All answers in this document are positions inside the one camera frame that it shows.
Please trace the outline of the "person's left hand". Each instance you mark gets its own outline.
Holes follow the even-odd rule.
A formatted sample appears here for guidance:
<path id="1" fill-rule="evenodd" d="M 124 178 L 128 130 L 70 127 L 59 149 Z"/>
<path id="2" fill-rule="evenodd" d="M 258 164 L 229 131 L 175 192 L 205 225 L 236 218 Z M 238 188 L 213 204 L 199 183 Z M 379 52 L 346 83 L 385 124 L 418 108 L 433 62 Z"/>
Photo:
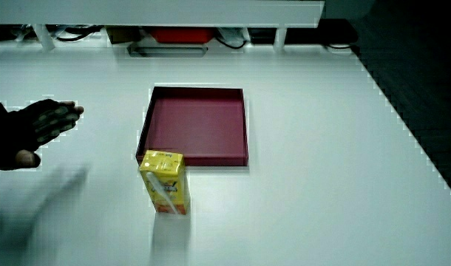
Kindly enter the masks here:
<path id="1" fill-rule="evenodd" d="M 10 170 L 36 168 L 41 158 L 35 153 L 40 146 L 74 129 L 84 113 L 73 101 L 40 100 L 18 111 L 8 113 L 10 136 Z"/>

